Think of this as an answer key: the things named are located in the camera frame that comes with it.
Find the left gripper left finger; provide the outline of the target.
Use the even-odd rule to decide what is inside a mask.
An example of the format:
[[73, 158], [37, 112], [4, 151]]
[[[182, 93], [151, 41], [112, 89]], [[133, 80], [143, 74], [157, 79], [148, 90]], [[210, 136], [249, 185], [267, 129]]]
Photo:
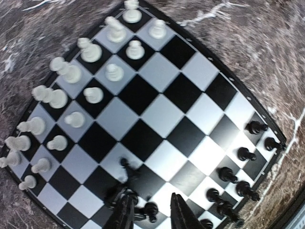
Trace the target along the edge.
[[108, 219], [109, 229], [133, 229], [134, 199], [127, 188], [117, 189], [109, 198], [113, 213]]

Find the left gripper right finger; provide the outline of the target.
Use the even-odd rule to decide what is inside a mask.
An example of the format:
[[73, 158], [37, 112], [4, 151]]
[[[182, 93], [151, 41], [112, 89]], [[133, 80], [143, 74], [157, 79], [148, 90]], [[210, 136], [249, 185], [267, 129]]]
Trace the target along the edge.
[[180, 194], [171, 195], [171, 228], [172, 229], [202, 229], [200, 221], [186, 204]]

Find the black chess pawn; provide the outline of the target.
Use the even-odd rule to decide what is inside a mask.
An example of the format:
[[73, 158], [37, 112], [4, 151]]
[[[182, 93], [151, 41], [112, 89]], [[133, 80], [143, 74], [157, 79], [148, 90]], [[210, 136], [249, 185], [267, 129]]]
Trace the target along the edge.
[[221, 201], [219, 197], [219, 191], [215, 188], [210, 188], [206, 192], [206, 198], [209, 202], [217, 202], [219, 203]]
[[268, 125], [258, 121], [251, 121], [247, 124], [246, 129], [253, 135], [258, 135], [268, 130]]
[[223, 182], [231, 182], [231, 183], [236, 183], [238, 181], [237, 176], [233, 174], [233, 171], [228, 168], [228, 167], [222, 167], [218, 171], [219, 178]]

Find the black chess piece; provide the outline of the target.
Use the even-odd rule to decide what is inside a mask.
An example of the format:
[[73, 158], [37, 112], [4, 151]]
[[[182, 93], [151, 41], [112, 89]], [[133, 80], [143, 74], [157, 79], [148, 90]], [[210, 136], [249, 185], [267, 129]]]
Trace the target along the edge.
[[240, 219], [239, 216], [233, 212], [233, 206], [228, 201], [223, 201], [217, 204], [217, 212], [221, 216], [228, 217], [233, 222], [236, 222]]
[[256, 160], [256, 154], [251, 153], [248, 148], [241, 147], [237, 150], [237, 157], [241, 161], [246, 161], [246, 160], [251, 160], [255, 161]]

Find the black chess knight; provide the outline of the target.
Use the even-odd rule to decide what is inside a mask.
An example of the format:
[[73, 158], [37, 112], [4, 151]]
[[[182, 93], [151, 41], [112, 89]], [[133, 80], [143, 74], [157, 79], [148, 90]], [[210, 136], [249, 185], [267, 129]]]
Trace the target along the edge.
[[252, 201], [260, 200], [259, 194], [250, 187], [247, 181], [237, 182], [235, 190], [240, 197], [249, 197]]

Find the black white chessboard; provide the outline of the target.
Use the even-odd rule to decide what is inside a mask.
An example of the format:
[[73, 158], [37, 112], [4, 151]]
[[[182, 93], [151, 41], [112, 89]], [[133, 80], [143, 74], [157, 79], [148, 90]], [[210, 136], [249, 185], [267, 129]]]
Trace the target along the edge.
[[[253, 94], [189, 32], [145, 1], [138, 10], [142, 18], [137, 23], [124, 21], [123, 4], [111, 12], [126, 30], [120, 43], [107, 39], [105, 22], [89, 33], [102, 49], [97, 62], [85, 62], [79, 48], [73, 49], [66, 60], [80, 69], [80, 81], [69, 84], [52, 73], [46, 82], [66, 93], [66, 105], [54, 109], [32, 101], [21, 120], [40, 117], [45, 130], [40, 135], [15, 130], [13, 137], [28, 139], [30, 148], [12, 152], [4, 147], [1, 164], [17, 183], [27, 176], [36, 179], [28, 195], [65, 229], [104, 226], [111, 215], [106, 194], [127, 180], [122, 157], [140, 173], [130, 183], [138, 206], [152, 201], [159, 210], [155, 223], [137, 221], [135, 228], [170, 228], [175, 192], [198, 219], [222, 229], [229, 220], [218, 214], [206, 191], [217, 189], [237, 211], [247, 199], [237, 195], [235, 184], [218, 177], [218, 169], [228, 167], [257, 188], [285, 149], [286, 138]], [[149, 35], [156, 19], [165, 21], [162, 39]], [[132, 40], [145, 50], [141, 59], [126, 55]], [[111, 63], [123, 68], [120, 81], [106, 78]], [[249, 133], [251, 121], [267, 124], [268, 130]], [[282, 150], [266, 150], [267, 137], [281, 143]], [[241, 147], [256, 160], [239, 160]]]

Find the white pawn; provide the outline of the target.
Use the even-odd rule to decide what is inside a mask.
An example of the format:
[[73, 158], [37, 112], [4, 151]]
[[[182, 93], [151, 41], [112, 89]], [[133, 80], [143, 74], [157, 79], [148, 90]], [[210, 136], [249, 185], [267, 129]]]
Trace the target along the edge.
[[109, 81], [120, 81], [124, 76], [124, 70], [122, 67], [111, 63], [106, 66], [105, 76]]
[[126, 55], [129, 59], [138, 60], [141, 59], [144, 54], [145, 50], [140, 41], [132, 40], [129, 42], [129, 46], [126, 49]]
[[149, 29], [149, 35], [154, 39], [162, 39], [166, 35], [165, 21], [156, 19]]

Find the white bishop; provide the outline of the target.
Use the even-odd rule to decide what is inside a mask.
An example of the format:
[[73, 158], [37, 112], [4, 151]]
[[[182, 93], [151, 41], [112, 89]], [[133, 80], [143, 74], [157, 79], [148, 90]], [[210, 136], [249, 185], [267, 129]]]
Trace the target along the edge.
[[102, 49], [99, 45], [94, 44], [89, 38], [79, 38], [77, 40], [77, 46], [81, 50], [81, 58], [85, 62], [96, 62], [102, 56]]

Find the white knight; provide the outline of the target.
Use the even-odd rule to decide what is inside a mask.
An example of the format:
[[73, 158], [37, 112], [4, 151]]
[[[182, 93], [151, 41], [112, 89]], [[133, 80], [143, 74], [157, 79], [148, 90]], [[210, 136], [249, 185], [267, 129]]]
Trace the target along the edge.
[[106, 36], [107, 39], [113, 43], [120, 43], [126, 37], [126, 30], [123, 25], [113, 16], [105, 19], [105, 23], [109, 26], [109, 31]]

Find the white rook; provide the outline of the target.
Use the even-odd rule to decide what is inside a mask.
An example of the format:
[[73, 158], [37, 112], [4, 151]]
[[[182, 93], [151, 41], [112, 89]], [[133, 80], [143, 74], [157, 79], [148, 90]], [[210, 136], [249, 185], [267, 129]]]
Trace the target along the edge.
[[137, 23], [142, 18], [142, 13], [138, 10], [138, 0], [125, 0], [124, 6], [126, 11], [123, 13], [123, 19], [127, 23]]

